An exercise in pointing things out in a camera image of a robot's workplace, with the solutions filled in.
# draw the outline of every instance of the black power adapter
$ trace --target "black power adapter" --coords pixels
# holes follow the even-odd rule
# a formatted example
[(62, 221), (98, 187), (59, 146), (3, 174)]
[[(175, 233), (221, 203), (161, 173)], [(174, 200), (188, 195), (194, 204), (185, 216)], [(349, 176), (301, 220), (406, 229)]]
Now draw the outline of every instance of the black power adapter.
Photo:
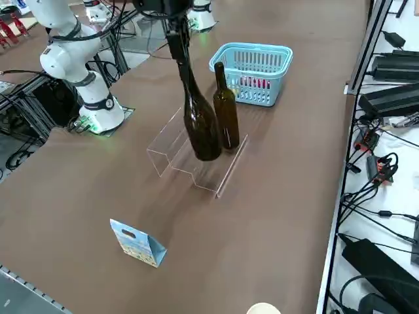
[(406, 40), (397, 33), (388, 33), (387, 31), (382, 31), (382, 33), (384, 34), (385, 40), (394, 48), (401, 48), (406, 43)]

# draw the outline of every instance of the clear acrylic stand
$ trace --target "clear acrylic stand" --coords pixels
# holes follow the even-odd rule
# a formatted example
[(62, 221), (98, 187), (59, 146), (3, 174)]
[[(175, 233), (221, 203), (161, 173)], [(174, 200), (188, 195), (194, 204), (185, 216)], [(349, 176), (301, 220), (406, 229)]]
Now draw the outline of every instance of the clear acrylic stand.
[(183, 123), (183, 110), (179, 108), (147, 148), (147, 153), (160, 177), (169, 167), (186, 172), (191, 175), (194, 185), (214, 191), (220, 198), (247, 140), (248, 134), (240, 130), (238, 148), (232, 152), (224, 150), (212, 162), (202, 162), (192, 149)]

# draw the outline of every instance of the brown table surface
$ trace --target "brown table surface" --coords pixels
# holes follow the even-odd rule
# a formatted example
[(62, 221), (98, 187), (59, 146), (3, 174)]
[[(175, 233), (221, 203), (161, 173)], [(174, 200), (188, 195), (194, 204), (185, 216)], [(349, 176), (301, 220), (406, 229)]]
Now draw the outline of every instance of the brown table surface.
[[(313, 313), (365, 13), (365, 0), (214, 1), (219, 24), (191, 43), (208, 99), (208, 61), (222, 44), (294, 51), (276, 106), (240, 105), (253, 127), (222, 198), (182, 173), (159, 178), (148, 159), (183, 104), (175, 62), (151, 58), (112, 87), (136, 108), (112, 138), (55, 130), (0, 186), (1, 263), (74, 313), (242, 314), (256, 302)], [(168, 248), (158, 269), (123, 253), (110, 218)]]

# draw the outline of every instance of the small paper bag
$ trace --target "small paper bag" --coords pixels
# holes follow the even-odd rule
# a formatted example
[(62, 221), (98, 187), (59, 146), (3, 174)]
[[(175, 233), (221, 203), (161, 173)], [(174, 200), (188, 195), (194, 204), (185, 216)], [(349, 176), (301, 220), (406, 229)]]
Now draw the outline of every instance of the small paper bag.
[(162, 262), (167, 249), (150, 235), (111, 219), (111, 228), (124, 252), (154, 267)]

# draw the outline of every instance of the bottle neck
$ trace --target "bottle neck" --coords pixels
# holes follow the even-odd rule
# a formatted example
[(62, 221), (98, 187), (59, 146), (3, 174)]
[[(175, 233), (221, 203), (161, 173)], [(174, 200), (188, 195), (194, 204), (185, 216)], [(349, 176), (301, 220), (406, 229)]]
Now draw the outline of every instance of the bottle neck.
[(219, 90), (227, 89), (227, 82), (225, 80), (225, 74), (223, 69), (215, 68), (215, 80), (217, 81), (217, 88)]
[(178, 66), (179, 74), (183, 83), (183, 88), (185, 89), (185, 93), (190, 94), (191, 96), (202, 96), (198, 84), (195, 81), (195, 77), (193, 75), (189, 62), (178, 63)]

